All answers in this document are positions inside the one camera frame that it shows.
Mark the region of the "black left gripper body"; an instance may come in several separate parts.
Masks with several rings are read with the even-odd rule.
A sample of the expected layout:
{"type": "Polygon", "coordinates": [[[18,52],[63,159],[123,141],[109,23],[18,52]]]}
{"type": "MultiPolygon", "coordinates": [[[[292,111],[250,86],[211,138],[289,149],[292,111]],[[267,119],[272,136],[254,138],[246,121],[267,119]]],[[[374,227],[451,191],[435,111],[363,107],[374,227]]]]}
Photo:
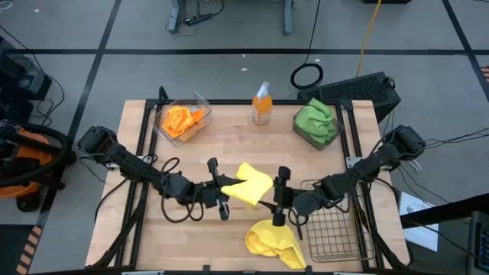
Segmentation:
{"type": "Polygon", "coordinates": [[[192,217],[196,203],[201,205],[201,209],[218,206],[220,219],[222,221],[229,219],[228,196],[221,192],[225,176],[218,175],[218,161],[215,157],[207,161],[207,167],[212,175],[212,179],[207,182],[193,183],[181,172],[172,174],[172,197],[187,209],[187,214],[177,219],[178,222],[184,222],[188,218],[193,221],[200,220],[192,217]]]}

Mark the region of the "grey table leg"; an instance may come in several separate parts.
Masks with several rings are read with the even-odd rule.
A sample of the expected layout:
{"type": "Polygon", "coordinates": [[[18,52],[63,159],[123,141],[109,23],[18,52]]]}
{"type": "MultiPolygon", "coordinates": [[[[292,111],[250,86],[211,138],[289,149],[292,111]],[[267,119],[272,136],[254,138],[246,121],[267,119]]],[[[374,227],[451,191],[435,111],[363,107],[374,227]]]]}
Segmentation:
{"type": "Polygon", "coordinates": [[[166,29],[170,34],[176,33],[179,24],[180,11],[183,9],[184,0],[170,0],[170,16],[166,29]]]}
{"type": "Polygon", "coordinates": [[[293,31],[294,0],[283,0],[283,33],[289,35],[293,31]]]}

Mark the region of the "hazard-striped black floor mat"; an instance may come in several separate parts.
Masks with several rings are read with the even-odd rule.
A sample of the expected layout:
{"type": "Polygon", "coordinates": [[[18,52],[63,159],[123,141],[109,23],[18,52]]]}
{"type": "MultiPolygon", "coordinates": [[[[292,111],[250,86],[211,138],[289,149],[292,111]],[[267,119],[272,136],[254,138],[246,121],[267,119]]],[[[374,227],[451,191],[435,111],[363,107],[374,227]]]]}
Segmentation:
{"type": "Polygon", "coordinates": [[[0,225],[0,275],[28,274],[42,231],[37,225],[0,225]]]}

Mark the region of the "black laptop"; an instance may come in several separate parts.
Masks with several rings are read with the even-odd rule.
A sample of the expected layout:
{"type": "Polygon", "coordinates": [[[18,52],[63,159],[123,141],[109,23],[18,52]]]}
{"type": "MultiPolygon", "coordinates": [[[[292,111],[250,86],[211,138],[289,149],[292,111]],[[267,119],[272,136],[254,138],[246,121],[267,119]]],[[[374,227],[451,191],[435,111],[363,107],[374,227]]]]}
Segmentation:
{"type": "Polygon", "coordinates": [[[473,211],[469,228],[466,275],[489,275],[489,215],[473,211]]]}

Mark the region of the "yellow microfiber towel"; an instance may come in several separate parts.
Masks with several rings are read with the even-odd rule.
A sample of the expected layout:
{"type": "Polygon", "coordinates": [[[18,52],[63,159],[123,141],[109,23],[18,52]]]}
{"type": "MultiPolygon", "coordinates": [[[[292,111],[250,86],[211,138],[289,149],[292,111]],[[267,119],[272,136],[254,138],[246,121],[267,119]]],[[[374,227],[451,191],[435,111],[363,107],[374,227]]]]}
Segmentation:
{"type": "Polygon", "coordinates": [[[244,238],[251,254],[278,257],[292,270],[306,268],[306,260],[295,234],[288,225],[274,226],[271,219],[254,224],[244,238]]]}
{"type": "Polygon", "coordinates": [[[256,206],[274,184],[270,176],[246,162],[240,165],[236,177],[241,183],[223,186],[221,192],[252,206],[256,206]]]}

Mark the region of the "white paper sheet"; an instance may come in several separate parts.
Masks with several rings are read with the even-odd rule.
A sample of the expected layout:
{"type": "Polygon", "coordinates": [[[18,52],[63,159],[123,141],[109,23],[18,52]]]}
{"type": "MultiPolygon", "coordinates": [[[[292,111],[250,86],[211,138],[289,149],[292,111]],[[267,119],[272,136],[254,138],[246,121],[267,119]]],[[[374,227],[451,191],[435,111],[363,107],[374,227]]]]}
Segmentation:
{"type": "MultiPolygon", "coordinates": [[[[408,193],[401,192],[399,198],[399,213],[400,215],[407,215],[413,212],[432,208],[433,204],[424,202],[421,199],[411,196],[408,193]]],[[[417,227],[404,229],[403,233],[405,239],[413,244],[428,250],[437,252],[439,246],[439,236],[437,231],[439,230],[438,224],[428,225],[428,227],[417,227]]]]}

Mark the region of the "grey translucent bin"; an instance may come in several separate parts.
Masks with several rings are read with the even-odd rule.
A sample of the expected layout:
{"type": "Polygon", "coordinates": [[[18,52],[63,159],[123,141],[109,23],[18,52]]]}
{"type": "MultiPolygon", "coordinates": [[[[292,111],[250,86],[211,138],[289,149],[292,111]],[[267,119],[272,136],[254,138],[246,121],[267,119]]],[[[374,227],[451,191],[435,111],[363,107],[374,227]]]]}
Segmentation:
{"type": "Polygon", "coordinates": [[[306,133],[304,133],[302,130],[300,130],[294,123],[294,119],[296,118],[297,114],[299,112],[297,112],[294,116],[293,116],[293,130],[302,138],[304,139],[306,142],[308,142],[311,146],[313,146],[315,149],[317,150],[324,150],[326,147],[328,147],[344,130],[344,126],[341,122],[339,122],[337,120],[337,118],[335,117],[335,112],[333,111],[333,114],[334,114],[334,118],[332,119],[335,127],[336,127],[336,134],[335,136],[327,143],[325,144],[318,144],[316,143],[312,138],[310,138],[306,133]]]}

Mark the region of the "clear plastic bin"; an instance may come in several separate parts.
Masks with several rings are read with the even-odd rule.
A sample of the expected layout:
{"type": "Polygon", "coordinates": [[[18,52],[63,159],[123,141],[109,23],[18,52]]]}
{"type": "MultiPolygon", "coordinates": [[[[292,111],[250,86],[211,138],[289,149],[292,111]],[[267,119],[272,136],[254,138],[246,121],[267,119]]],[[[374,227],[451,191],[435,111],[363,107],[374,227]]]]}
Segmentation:
{"type": "Polygon", "coordinates": [[[198,92],[193,93],[192,99],[176,99],[171,101],[169,104],[165,104],[160,111],[157,111],[156,114],[151,118],[151,122],[153,123],[154,131],[159,134],[162,138],[169,141],[174,147],[181,147],[186,142],[190,141],[194,138],[199,132],[203,131],[205,127],[198,132],[194,132],[189,129],[183,136],[172,139],[165,131],[160,127],[166,118],[166,112],[171,107],[179,105],[184,106],[190,109],[190,111],[196,111],[199,109],[203,109],[205,111],[205,122],[206,126],[210,124],[211,121],[211,113],[212,108],[209,102],[204,99],[198,92]]]}

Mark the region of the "orange shop vacuum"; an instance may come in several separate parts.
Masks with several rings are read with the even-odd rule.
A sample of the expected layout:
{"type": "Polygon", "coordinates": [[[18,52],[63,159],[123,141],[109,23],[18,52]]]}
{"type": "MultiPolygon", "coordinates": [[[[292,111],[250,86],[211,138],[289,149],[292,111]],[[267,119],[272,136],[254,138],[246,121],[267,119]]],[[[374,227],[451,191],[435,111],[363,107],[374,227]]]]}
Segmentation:
{"type": "Polygon", "coordinates": [[[42,186],[60,190],[54,174],[76,160],[65,134],[29,123],[0,120],[0,199],[14,198],[22,212],[40,204],[42,186]]]}

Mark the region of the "orange spray bottle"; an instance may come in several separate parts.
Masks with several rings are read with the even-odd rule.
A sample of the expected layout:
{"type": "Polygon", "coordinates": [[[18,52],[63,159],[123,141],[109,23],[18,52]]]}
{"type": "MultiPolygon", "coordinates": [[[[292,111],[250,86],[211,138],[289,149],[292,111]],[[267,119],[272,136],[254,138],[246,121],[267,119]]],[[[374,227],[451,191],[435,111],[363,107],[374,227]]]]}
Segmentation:
{"type": "Polygon", "coordinates": [[[269,82],[263,81],[252,100],[252,119],[256,125],[264,125],[270,121],[273,101],[268,94],[269,82]]]}

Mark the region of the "black computer case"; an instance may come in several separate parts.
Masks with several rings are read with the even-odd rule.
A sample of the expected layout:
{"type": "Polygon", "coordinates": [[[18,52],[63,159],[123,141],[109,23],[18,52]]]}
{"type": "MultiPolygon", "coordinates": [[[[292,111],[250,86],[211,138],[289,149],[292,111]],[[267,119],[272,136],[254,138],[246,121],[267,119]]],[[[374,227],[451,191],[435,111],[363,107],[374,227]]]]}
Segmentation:
{"type": "Polygon", "coordinates": [[[401,102],[393,78],[386,76],[384,72],[304,89],[298,92],[297,98],[300,100],[314,98],[323,102],[372,101],[377,122],[381,122],[401,102]]]}

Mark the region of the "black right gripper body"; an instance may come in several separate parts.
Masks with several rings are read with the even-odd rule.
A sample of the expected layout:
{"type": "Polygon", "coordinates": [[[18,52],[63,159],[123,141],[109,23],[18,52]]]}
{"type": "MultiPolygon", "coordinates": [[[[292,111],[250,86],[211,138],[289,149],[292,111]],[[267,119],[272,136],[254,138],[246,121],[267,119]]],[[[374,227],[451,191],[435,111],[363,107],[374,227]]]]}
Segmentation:
{"type": "Polygon", "coordinates": [[[274,202],[273,225],[284,226],[286,215],[284,209],[289,209],[294,218],[290,218],[293,225],[301,226],[307,223],[308,215],[320,209],[321,199],[313,190],[294,189],[287,186],[290,180],[289,168],[280,166],[278,175],[274,179],[274,202]]]}

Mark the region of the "black equipment stack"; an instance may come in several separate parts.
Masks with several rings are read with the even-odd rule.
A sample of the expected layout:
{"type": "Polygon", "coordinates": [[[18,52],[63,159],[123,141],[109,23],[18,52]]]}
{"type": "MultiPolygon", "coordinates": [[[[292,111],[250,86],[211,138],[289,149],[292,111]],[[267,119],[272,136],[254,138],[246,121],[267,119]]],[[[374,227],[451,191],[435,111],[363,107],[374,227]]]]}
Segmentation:
{"type": "Polygon", "coordinates": [[[31,101],[45,100],[52,80],[34,61],[11,53],[14,47],[0,36],[0,120],[27,122],[31,101]]]}

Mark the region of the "black metal table frame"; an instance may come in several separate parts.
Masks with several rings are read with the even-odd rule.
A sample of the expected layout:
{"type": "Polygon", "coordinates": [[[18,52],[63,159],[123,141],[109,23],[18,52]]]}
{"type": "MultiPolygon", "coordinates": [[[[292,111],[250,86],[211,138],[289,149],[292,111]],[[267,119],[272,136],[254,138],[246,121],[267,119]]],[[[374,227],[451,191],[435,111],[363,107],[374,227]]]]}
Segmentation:
{"type": "MultiPolygon", "coordinates": [[[[118,140],[135,152],[148,100],[125,102],[118,128],[118,140]]],[[[325,150],[318,151],[292,129],[293,116],[305,105],[294,100],[277,100],[269,124],[257,126],[251,118],[251,100],[210,99],[211,122],[190,141],[174,147],[160,136],[155,140],[155,163],[158,169],[171,157],[179,157],[176,170],[192,181],[210,178],[206,162],[217,157],[219,172],[234,177],[239,165],[247,162],[255,169],[274,178],[279,166],[291,169],[291,186],[301,187],[303,180],[313,180],[345,171],[345,155],[341,138],[325,150]]],[[[363,156],[381,138],[374,106],[371,101],[353,101],[353,116],[363,156]]],[[[92,234],[86,265],[94,264],[109,249],[121,230],[130,185],[121,187],[101,206],[92,234]]],[[[384,183],[371,188],[372,209],[377,230],[392,252],[404,264],[409,262],[408,249],[401,228],[400,216],[393,191],[384,183]]],[[[223,222],[217,207],[205,210],[200,222],[187,220],[179,224],[168,222],[160,210],[160,197],[150,186],[141,227],[139,246],[136,245],[135,267],[140,270],[199,270],[210,266],[217,271],[293,272],[278,257],[251,254],[245,247],[245,234],[260,220],[271,218],[270,210],[262,205],[251,206],[230,199],[230,218],[223,222]]],[[[305,226],[300,247],[313,272],[357,272],[365,265],[361,261],[315,263],[309,255],[305,226]]]]}

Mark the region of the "black power strip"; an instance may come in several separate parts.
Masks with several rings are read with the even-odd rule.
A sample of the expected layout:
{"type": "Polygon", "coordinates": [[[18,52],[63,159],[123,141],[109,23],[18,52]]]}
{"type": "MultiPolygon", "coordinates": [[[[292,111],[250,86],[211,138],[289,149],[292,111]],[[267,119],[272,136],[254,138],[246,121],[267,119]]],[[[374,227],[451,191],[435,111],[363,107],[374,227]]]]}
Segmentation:
{"type": "Polygon", "coordinates": [[[205,14],[205,15],[194,16],[192,18],[186,18],[184,20],[184,23],[186,25],[188,25],[188,26],[193,26],[193,25],[202,23],[204,21],[208,21],[208,20],[210,20],[212,18],[213,18],[213,14],[212,13],[208,13],[208,14],[205,14]]]}

